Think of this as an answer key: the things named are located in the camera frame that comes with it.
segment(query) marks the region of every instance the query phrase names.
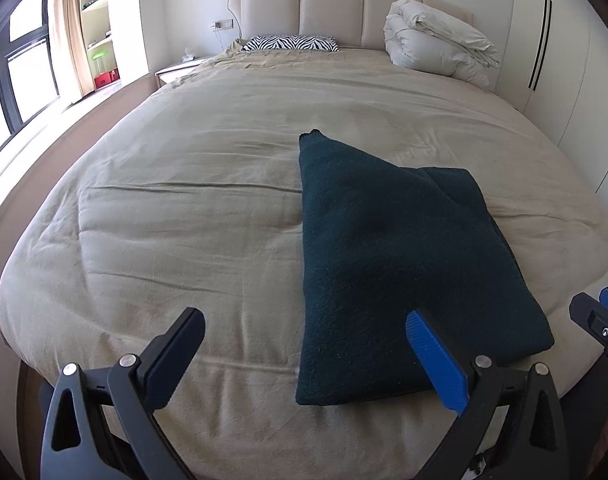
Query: curtain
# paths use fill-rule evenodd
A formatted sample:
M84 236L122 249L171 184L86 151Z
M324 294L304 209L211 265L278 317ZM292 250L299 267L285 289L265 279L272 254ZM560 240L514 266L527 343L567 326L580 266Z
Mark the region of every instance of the curtain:
M75 103L95 90L82 37L79 0L49 0L49 38L60 98Z

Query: upholstered headboard panel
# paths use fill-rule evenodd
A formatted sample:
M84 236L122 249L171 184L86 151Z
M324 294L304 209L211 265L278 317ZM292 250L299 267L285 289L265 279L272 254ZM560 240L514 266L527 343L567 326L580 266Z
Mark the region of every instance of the upholstered headboard panel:
M397 0L228 0L242 38L318 34L340 45L384 49L384 24ZM472 25L472 14L441 0L418 0Z

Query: comforter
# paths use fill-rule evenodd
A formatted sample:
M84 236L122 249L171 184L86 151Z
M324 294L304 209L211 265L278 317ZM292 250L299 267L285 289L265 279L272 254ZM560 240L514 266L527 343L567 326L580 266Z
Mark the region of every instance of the comforter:
M396 67L385 52L238 50L153 94L53 188L0 283L0 329L25 362L51 383L67 362L105 367L197 306L206 337L156 413L197 475L414 476L454 418L433 392L295 403L297 138L319 128L398 166L466 168L554 335L521 365L548 363L561 394L577 382L601 348L568 302L608 285L608 216L533 124L490 92Z
M488 87L484 67L498 67L495 46L479 30L415 0L390 7L384 25L393 64Z

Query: folded white duvet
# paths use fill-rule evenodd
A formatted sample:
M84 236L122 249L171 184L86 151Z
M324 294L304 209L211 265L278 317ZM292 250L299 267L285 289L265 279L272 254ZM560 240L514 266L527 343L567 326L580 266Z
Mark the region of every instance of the folded white duvet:
M487 88L484 67L500 65L497 49L479 30L415 0L392 4L384 33L386 51L398 66Z

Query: metal screw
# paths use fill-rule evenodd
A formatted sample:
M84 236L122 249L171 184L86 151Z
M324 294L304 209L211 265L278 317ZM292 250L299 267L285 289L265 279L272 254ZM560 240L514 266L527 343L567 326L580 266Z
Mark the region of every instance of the metal screw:
M474 358L474 363L480 368L490 368L490 365L492 365L492 361L487 355L478 355Z
M73 375L78 371L78 366L75 363L68 363L62 371L64 372L64 375Z
M539 375L548 375L549 371L550 368L548 368L548 366L546 366L544 363L537 363L535 365L535 372L537 372Z
M124 368L128 368L129 366L132 366L133 364L135 364L135 362L137 362L138 358L136 355L133 354L126 354L123 355L122 357L120 357L120 366L123 366Z

